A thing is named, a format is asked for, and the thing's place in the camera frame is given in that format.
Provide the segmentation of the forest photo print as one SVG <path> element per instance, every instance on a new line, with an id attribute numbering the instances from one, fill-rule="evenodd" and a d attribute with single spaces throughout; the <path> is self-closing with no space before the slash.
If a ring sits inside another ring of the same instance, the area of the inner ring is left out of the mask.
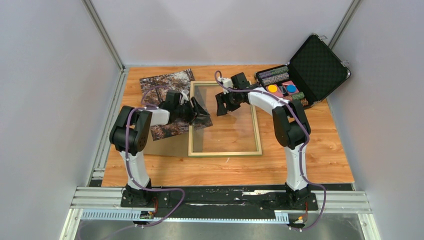
<path id="1" fill-rule="evenodd" d="M 189 131 L 189 124 L 181 120 L 173 119 L 172 112 L 177 105 L 184 101 L 191 101 L 190 88 L 195 80 L 192 70 L 186 69 L 169 74 L 141 78 L 139 80 L 142 98 L 140 103 L 149 107 L 157 106 L 160 109 L 169 111 L 169 120 L 165 125 L 153 125 L 150 127 L 154 141 L 182 135 Z M 203 106 L 201 97 L 195 96 L 198 103 Z M 191 125 L 195 130 L 204 129 L 213 125 L 212 119 L 207 124 Z"/>

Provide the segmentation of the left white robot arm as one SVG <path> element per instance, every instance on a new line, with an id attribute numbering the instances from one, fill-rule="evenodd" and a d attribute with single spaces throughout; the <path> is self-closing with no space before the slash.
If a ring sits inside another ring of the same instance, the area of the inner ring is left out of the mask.
<path id="1" fill-rule="evenodd" d="M 123 192 L 126 200 L 135 200 L 140 206 L 149 206 L 154 189 L 147 173 L 144 149 L 152 126 L 166 126 L 175 121 L 192 125 L 210 114 L 195 97 L 178 90 L 168 90 L 158 106 L 123 106 L 109 135 L 110 143 L 122 157 L 128 181 Z"/>

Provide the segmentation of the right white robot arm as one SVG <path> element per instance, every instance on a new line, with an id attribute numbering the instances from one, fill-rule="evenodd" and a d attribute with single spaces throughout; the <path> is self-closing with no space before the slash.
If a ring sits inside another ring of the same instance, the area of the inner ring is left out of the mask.
<path id="1" fill-rule="evenodd" d="M 259 84 L 250 84 L 243 73 L 224 78 L 217 70 L 214 78 L 223 89 L 215 96 L 217 116 L 237 110 L 242 103 L 258 107 L 272 116 L 274 135 L 284 149 L 287 164 L 285 201 L 290 208 L 298 209 L 310 194 L 304 171 L 304 149 L 310 140 L 311 129 L 302 103 L 278 97 Z"/>

